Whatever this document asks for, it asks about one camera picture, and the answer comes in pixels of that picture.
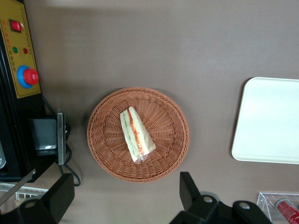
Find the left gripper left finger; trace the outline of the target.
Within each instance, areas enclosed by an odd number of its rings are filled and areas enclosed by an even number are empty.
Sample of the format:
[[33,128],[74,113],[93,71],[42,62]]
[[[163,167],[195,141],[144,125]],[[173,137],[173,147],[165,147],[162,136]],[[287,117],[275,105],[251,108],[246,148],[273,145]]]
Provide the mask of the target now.
[[57,224],[75,197],[74,179],[63,174],[41,197],[32,197],[17,208],[0,214],[2,224]]

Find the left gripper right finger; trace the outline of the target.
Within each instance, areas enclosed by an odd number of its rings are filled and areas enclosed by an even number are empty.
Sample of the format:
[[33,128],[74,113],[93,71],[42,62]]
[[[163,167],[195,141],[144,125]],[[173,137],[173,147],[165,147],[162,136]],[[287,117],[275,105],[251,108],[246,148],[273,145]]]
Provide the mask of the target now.
[[209,194],[201,194],[189,172],[181,172],[179,195],[184,209],[172,224],[232,224],[232,208]]

